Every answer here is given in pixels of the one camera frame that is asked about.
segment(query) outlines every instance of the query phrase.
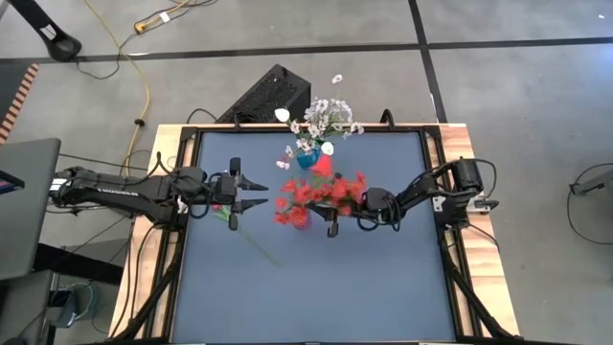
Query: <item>wooden frame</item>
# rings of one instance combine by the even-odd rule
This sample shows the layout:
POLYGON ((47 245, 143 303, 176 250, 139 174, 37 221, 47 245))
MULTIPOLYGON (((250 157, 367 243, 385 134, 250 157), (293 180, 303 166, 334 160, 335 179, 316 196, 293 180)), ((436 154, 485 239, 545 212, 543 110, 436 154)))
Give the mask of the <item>wooden frame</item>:
MULTIPOLYGON (((155 143, 153 145, 153 152, 160 152, 162 154, 162 162, 167 166, 176 165, 177 152, 181 144, 181 134, 185 127, 198 127, 207 128, 211 130, 215 129, 229 129, 235 125, 232 124, 215 124, 215 125, 161 125, 158 127, 155 143)), ((387 124, 365 124, 366 127, 387 127, 387 124)), ((443 152, 446 161, 459 159, 460 157, 470 158, 474 157, 470 139, 468 137, 468 131, 465 125, 428 125, 428 124, 396 124, 396 127, 438 127, 441 135, 441 142, 443 144, 443 152)), ((284 127, 284 125, 278 124, 245 124, 241 127, 247 128, 267 128, 267 127, 284 127)), ((182 166, 190 165, 193 155, 194 139, 188 139, 185 145, 185 151, 183 154, 183 161, 180 162, 182 166)), ((437 154, 434 150, 435 142, 433 138, 428 138, 428 147, 430 152, 430 162, 433 166, 438 165, 437 154)), ((152 169, 155 166, 155 155, 152 155, 149 162, 149 168, 152 169)), ((154 174, 163 174, 158 169, 154 174)), ((471 223, 477 225, 481 229, 490 233, 493 236, 493 229, 489 216, 470 216, 471 223)), ((144 217, 138 217, 134 223, 134 234, 132 237, 131 250, 133 253, 138 251, 145 233, 151 226, 151 223, 144 217)), ((120 286, 117 304, 115 312, 113 314, 113 320, 110 330, 113 330, 120 318, 125 303, 127 303, 127 315, 121 320, 118 328, 118 333, 123 330, 127 324, 129 318, 129 310, 132 303, 135 305, 135 310, 138 310, 142 304, 147 300, 151 287, 153 284, 154 272, 156 269, 156 262, 161 249, 161 231, 153 232, 149 235, 147 243, 144 245, 143 254, 140 260, 139 267, 139 281, 136 298, 132 301, 132 293, 130 291, 129 296, 126 296, 127 291, 127 269, 124 270, 124 277, 120 286)), ((512 334, 518 334, 517 325, 511 305, 511 298, 507 289, 507 282, 505 279, 504 271, 500 261, 500 256, 493 243, 487 238, 483 237, 477 232, 466 229, 462 234, 464 240, 465 257, 468 264, 468 270, 470 272, 471 282, 473 289, 479 296, 484 305, 488 308, 489 312, 495 317, 498 322, 512 334)), ((170 258, 174 246, 168 245, 166 255, 166 265, 170 263, 170 258)), ((454 247, 451 251, 454 261, 458 262, 458 251, 454 247)), ((134 276, 136 271, 136 257, 132 256, 131 261, 126 263, 131 265, 130 272, 132 276, 130 281, 132 288, 136 277, 134 276)), ((468 312, 468 306, 464 296, 456 287, 456 295, 458 298, 458 304, 460 309, 460 317, 463 324, 464 335, 473 335, 474 332, 470 327, 470 315, 468 312)), ((153 318, 153 327, 150 336, 159 336, 162 334, 163 321, 167 310, 168 301, 168 289, 164 292, 158 303, 158 308, 153 318)))

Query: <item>wooden table edge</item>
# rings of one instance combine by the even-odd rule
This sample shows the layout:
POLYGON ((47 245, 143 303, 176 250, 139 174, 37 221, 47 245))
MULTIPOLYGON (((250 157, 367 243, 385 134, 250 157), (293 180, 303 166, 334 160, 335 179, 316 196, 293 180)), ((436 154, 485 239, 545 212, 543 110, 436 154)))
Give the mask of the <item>wooden table edge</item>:
MULTIPOLYGON (((200 128, 231 128, 233 124, 189 124, 189 125, 160 125, 157 129, 155 141, 153 144, 152 152, 161 152, 162 161, 166 162, 168 166, 173 167, 175 165, 176 153, 180 144, 180 134, 184 127, 200 127, 200 128)), ((387 124, 364 124, 367 127, 387 127, 387 124)), ((468 136, 468 130, 465 124, 417 124, 417 123, 402 123, 396 124, 396 127, 432 127, 437 126, 440 128, 441 136, 443 140, 443 149, 445 158, 447 161, 458 159, 461 156, 466 158, 474 157, 472 151, 472 145, 468 136)), ((262 128, 262 127, 285 127, 283 124, 243 124, 243 128, 262 128)), ((187 165, 192 156, 192 148, 190 147, 185 154, 183 165, 187 165)), ((156 159, 155 154, 152 154, 149 161, 149 169, 155 166, 156 159)), ((164 174, 161 169, 158 169, 154 174, 164 174)), ((489 216, 470 216, 470 221, 479 226, 481 229, 487 231, 494 236, 493 228, 489 216)), ((146 231, 151 226, 151 223, 145 217, 138 217, 134 222, 133 238, 130 245, 132 253, 136 253, 141 245, 143 237, 146 231)), ((498 322, 512 334, 518 334, 517 324, 511 304, 511 297, 507 287, 507 281, 505 278, 504 270, 500 260, 500 255, 496 250, 493 243, 487 239, 481 237, 476 232, 471 232, 466 229, 463 232, 463 239, 465 242, 465 254, 468 260, 468 266, 471 274, 471 281, 473 289, 482 300, 484 305, 488 308, 489 312, 494 316, 498 322)), ((160 250, 161 231, 154 231, 149 235, 148 241, 143 250, 140 268, 139 268, 139 288, 136 293, 135 299, 135 312, 140 306, 147 300, 148 295, 151 292, 151 285, 153 281, 153 274, 155 270, 155 263, 160 250)), ((169 255, 171 257, 171 251, 173 247, 168 248, 169 255)), ((457 252, 453 253, 454 259, 457 258, 457 252)), ((126 260, 126 266, 131 265, 131 285, 134 285, 135 281, 135 268, 136 258, 132 255, 130 263, 126 260)), ((119 288, 118 298, 113 313, 113 319, 111 327, 109 329, 109 335, 115 328, 119 320, 119 316, 124 308, 125 299, 127 297, 127 312, 126 316, 122 320, 117 333, 121 332, 127 323, 127 319, 130 312, 132 301, 132 291, 129 296, 126 296, 127 290, 127 269, 124 270, 124 276, 119 288)), ((460 312, 462 323, 465 329, 465 334, 472 334, 470 329, 470 321, 468 317, 467 305, 464 296, 460 291, 457 291, 458 302, 460 304, 460 312)), ((164 319, 166 310, 166 297, 167 292, 162 296, 158 303, 157 312, 155 313, 153 335, 161 334, 161 324, 164 319)))

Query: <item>blue vase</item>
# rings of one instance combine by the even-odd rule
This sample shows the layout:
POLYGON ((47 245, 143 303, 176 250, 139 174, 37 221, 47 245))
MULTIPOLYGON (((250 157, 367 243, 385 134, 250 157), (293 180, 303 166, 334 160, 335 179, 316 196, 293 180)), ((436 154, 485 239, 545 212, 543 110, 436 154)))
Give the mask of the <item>blue vase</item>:
POLYGON ((310 167, 314 166, 315 163, 319 160, 319 157, 322 155, 322 150, 315 148, 311 154, 305 154, 304 152, 298 153, 296 156, 296 160, 298 161, 298 165, 300 168, 304 170, 310 169, 310 167))

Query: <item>gray floor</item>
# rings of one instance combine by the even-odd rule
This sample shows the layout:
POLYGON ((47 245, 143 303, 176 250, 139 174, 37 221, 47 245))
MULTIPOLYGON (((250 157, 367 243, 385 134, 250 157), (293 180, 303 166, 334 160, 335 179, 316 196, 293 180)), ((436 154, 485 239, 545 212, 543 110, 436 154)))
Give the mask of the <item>gray floor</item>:
MULTIPOLYGON (((169 4, 92 1, 119 39, 131 33, 135 20, 169 4)), ((81 1, 40 4, 83 41, 85 54, 115 54, 81 1)), ((610 1, 419 0, 419 6, 430 42, 613 35, 610 1)), ((126 50, 160 53, 416 41, 404 0, 220 0, 135 38, 126 50)), ((0 19, 0 47, 0 58, 46 56, 37 36, 11 8, 0 19)), ((613 161, 613 45, 431 54, 449 122, 467 123, 475 153, 498 166, 494 196, 501 206, 492 218, 521 333, 530 339, 609 344, 612 248, 572 233, 565 197, 568 184, 584 168, 613 161)), ((384 107, 392 109, 399 122, 436 121, 418 51, 160 59, 139 63, 151 84, 152 103, 138 148, 150 148, 158 124, 183 123, 195 107, 222 113, 274 63, 311 81, 313 96, 319 97, 335 96, 330 94, 329 79, 343 74, 341 95, 362 121, 378 120, 384 107)), ((106 62, 82 66, 99 74, 113 68, 106 62)), ((143 85, 127 63, 106 81, 92 80, 72 64, 45 64, 10 141, 56 136, 66 153, 120 162, 143 101, 143 85)), ((210 122, 206 117, 198 120, 210 122)), ((135 164, 146 161, 140 156, 135 164)), ((116 171, 63 158, 59 168, 76 164, 116 171)), ((613 220, 606 208, 610 201, 605 191, 574 199, 578 229, 613 242, 607 231, 613 220)), ((42 240, 75 245, 116 217, 106 211, 49 217, 42 240)), ((124 239, 127 229, 126 222, 101 241, 124 239)), ((107 325, 108 320, 100 317, 97 322, 107 325)), ((79 336, 84 334, 88 331, 79 329, 79 336)))

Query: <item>black box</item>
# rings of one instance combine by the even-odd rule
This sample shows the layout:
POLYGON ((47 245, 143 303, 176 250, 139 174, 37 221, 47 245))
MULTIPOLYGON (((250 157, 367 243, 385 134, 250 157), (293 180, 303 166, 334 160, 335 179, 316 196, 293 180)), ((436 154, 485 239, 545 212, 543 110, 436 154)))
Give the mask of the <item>black box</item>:
POLYGON ((287 108, 291 119, 302 122, 310 107, 310 82, 275 64, 217 121, 233 124, 275 123, 275 109, 287 108))

